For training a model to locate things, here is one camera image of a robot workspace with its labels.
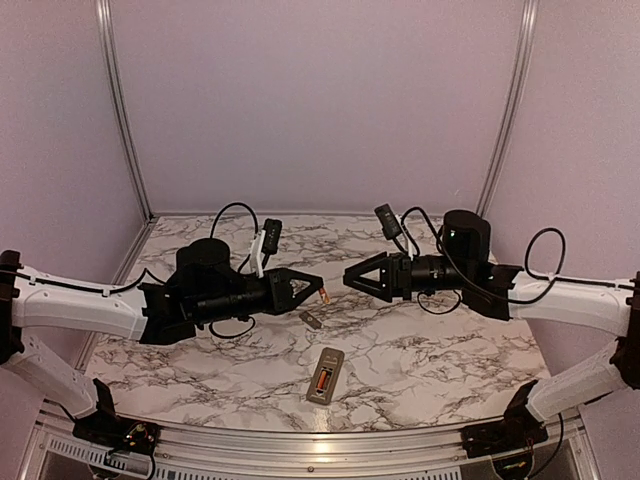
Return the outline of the orange battery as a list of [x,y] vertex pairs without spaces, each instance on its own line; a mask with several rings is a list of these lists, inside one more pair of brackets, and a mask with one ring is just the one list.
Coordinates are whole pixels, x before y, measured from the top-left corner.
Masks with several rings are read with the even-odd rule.
[[322,369],[318,376],[318,381],[316,383],[316,392],[319,395],[324,394],[330,385],[330,379],[332,376],[332,371],[330,369]]
[[322,299],[322,302],[323,302],[325,305],[328,305],[328,304],[331,302],[331,299],[330,299],[330,296],[329,296],[329,294],[327,293],[326,289],[325,289],[324,287],[321,287],[321,288],[318,290],[318,292],[319,292],[319,294],[320,294],[320,297],[321,297],[321,299]]

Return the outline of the grey battery compartment cover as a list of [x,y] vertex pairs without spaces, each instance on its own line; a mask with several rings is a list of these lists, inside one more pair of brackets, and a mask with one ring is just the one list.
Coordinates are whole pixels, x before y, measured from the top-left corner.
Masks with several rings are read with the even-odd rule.
[[322,328],[322,322],[308,312],[302,312],[299,317],[307,326],[314,330]]

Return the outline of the grey white remote control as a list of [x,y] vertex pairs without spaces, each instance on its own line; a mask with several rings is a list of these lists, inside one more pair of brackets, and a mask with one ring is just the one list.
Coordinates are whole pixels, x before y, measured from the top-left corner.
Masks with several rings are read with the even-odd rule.
[[319,405],[329,405],[344,363],[341,350],[325,347],[317,362],[306,392],[306,400]]

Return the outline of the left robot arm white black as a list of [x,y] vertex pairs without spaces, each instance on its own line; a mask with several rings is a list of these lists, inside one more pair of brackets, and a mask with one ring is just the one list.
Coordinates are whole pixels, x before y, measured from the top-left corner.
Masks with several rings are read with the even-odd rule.
[[321,277],[274,268],[241,274],[230,248],[200,239],[179,249],[176,269],[160,284],[116,287],[75,283],[22,265],[20,254],[1,254],[1,365],[60,404],[106,445],[125,438],[126,423],[110,395],[79,373],[31,333],[59,327],[118,336],[143,345],[167,346],[195,336],[214,322],[278,316],[296,310],[324,286]]

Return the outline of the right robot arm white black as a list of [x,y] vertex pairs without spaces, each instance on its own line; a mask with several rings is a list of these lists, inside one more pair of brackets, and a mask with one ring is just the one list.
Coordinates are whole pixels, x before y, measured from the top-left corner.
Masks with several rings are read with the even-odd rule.
[[535,427],[563,411],[622,389],[639,387],[639,280],[590,280],[541,274],[489,259],[490,224],[468,210],[451,210],[431,230],[438,250],[419,255],[406,245],[347,268],[346,286],[392,302],[458,291],[472,311],[495,320],[550,320],[614,335],[600,352],[542,381],[522,386],[495,430],[515,448]]

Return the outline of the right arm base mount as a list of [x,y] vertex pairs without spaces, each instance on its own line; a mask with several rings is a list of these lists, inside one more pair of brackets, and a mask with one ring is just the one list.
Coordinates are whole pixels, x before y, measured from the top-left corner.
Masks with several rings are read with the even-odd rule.
[[477,458],[532,447],[549,435],[525,406],[518,406],[508,408],[500,420],[464,427],[461,437],[467,456]]

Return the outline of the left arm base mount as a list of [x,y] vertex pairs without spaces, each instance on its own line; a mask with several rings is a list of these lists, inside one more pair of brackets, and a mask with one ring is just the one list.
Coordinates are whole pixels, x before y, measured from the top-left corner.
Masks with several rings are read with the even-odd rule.
[[96,409],[90,415],[73,420],[73,435],[115,452],[133,452],[151,456],[159,439],[156,423],[121,416],[116,413],[109,387],[98,379]]

